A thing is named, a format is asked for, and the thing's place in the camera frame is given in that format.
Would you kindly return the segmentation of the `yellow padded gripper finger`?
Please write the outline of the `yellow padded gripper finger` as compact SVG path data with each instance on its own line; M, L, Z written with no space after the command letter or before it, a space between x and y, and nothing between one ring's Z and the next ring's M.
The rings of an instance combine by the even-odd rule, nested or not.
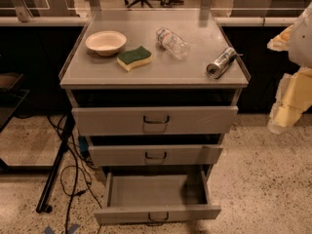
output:
M267 127L273 134L288 131L312 106L312 69L300 67L294 74L285 74L278 86Z
M289 49L292 31L293 25L288 26L280 34L276 35L268 42L267 48L276 52L287 51Z

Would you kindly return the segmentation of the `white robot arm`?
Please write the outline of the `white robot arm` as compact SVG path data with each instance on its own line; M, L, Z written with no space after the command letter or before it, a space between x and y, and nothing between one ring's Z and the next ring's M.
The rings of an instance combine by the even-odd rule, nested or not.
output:
M312 4L294 24L276 35L267 44L273 51L287 51L289 60L299 69L280 80L276 101L272 105L267 127L273 134L289 130L312 106Z

